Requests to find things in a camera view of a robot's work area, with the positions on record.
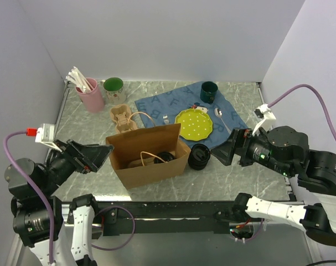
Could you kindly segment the stack of black lids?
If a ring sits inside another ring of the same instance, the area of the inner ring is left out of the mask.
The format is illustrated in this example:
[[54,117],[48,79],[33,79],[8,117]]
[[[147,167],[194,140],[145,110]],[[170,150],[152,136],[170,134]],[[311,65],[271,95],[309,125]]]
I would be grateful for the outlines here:
[[188,165],[197,171],[203,170],[210,160],[210,150],[203,144],[195,144],[188,157]]

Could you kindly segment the brown paper bag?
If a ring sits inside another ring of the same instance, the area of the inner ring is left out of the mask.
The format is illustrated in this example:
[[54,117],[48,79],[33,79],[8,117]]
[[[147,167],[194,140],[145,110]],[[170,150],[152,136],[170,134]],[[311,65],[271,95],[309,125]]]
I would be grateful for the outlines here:
[[181,124],[138,129],[127,117],[131,131],[106,138],[114,149],[111,166],[126,189],[147,185],[181,175],[188,162],[190,148],[180,138]]

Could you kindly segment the black cup lid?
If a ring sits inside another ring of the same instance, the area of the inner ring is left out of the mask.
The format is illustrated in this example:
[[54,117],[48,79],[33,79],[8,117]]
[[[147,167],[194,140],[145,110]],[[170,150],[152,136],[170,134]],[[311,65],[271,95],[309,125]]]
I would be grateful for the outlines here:
[[166,163],[175,160],[175,156],[171,152],[161,152],[154,157],[154,164]]

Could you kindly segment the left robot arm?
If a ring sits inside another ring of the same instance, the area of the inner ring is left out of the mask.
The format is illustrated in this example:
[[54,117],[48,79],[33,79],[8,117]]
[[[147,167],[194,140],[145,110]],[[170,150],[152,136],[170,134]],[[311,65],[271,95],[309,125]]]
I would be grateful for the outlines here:
[[100,208],[92,194],[76,197],[70,204],[74,231],[68,243],[62,202],[54,192],[74,173],[97,172],[113,145],[82,145],[73,140],[55,140],[44,164],[21,158],[8,166],[8,182],[13,230],[35,254],[42,265],[96,265],[92,255],[92,223],[100,217]]

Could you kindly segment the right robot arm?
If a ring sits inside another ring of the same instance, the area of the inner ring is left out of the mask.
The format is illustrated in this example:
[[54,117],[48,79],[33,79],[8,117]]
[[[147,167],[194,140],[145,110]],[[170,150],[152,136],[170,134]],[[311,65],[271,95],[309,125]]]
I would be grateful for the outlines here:
[[263,218],[288,224],[320,244],[336,247],[336,154],[310,149],[308,136],[289,126],[260,129],[257,135],[251,129],[233,129],[211,154],[225,166],[238,155],[242,167],[258,163],[283,177],[297,177],[298,185],[319,200],[294,206],[239,193],[232,207],[237,221]]

